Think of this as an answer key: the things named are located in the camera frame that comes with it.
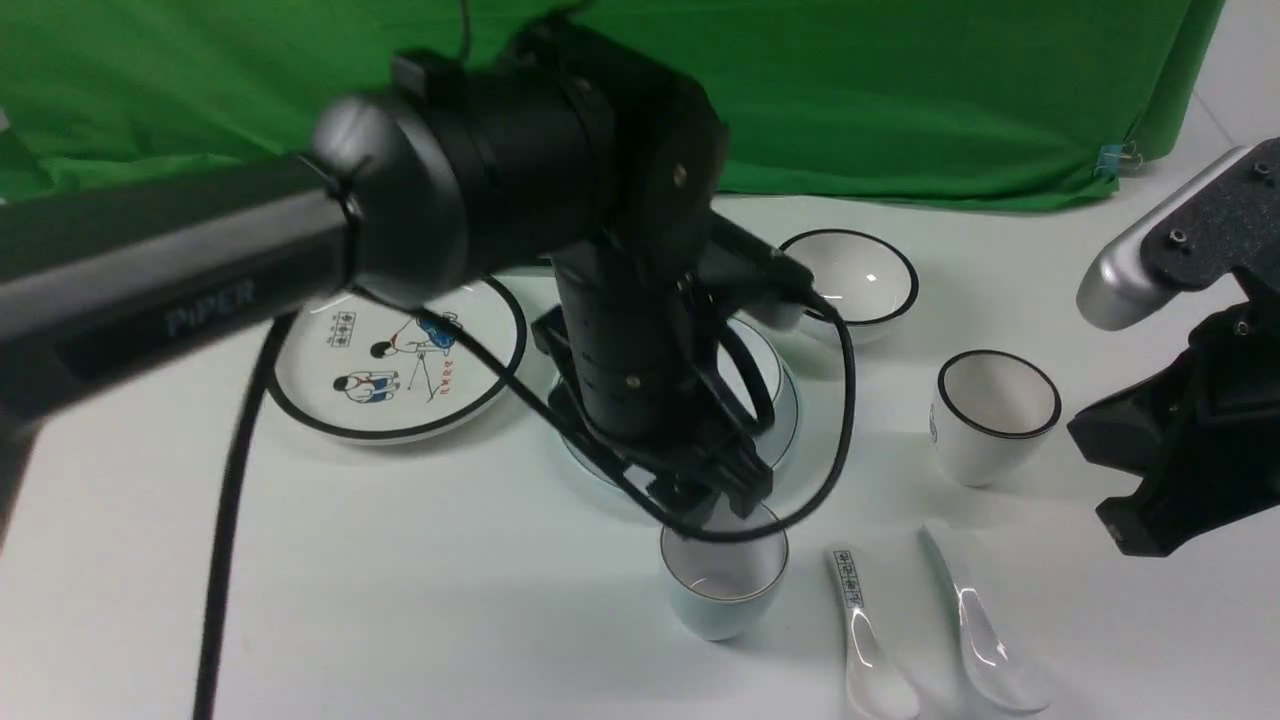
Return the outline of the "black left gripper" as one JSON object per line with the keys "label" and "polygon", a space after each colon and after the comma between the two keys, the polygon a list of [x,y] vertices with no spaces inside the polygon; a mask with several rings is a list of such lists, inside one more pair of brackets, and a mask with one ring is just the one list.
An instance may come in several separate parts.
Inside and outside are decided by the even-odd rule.
{"label": "black left gripper", "polygon": [[762,373],[730,318],[774,304],[777,278],[554,269],[559,302],[532,324],[559,380],[535,409],[650,518],[705,536],[726,501],[745,516],[772,492],[756,437],[774,423]]}

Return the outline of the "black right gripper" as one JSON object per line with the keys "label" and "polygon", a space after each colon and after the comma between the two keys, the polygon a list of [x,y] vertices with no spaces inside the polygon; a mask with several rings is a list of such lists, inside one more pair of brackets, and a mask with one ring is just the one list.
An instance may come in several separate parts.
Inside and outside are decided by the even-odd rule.
{"label": "black right gripper", "polygon": [[1277,160],[1276,138],[1230,149],[1107,243],[1082,278],[1080,315],[1110,332],[1222,278],[1245,296],[1207,315],[1167,368],[1069,421],[1084,460],[1140,478],[1096,509],[1123,555],[1165,559],[1277,506]]}

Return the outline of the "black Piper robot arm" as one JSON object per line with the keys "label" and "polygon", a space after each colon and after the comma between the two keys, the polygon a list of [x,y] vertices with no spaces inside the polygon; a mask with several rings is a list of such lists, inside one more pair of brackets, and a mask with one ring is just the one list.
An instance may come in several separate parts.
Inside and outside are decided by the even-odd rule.
{"label": "black Piper robot arm", "polygon": [[[344,96],[293,156],[3,209],[3,516],[40,428],[115,384],[260,322],[271,329],[230,442],[215,538],[234,530],[256,416],[298,310],[340,291],[426,316],[474,281],[553,261],[561,304],[534,323],[572,414],[507,364],[445,331],[600,469],[684,537],[736,544],[808,519],[849,455],[852,341],[812,273],[713,213],[727,128],[691,77],[554,13],[492,68],[421,49],[392,86]],[[1120,331],[1225,275],[1247,296],[1207,316],[1174,364],[1070,421],[1083,456],[1140,478],[1100,520],[1125,555],[1165,557],[1277,506],[1277,141],[1233,149],[1106,246],[1076,306]],[[791,515],[709,530],[719,498],[741,518],[773,471],[716,368],[737,311],[795,305],[842,345],[840,438],[822,487]]]}

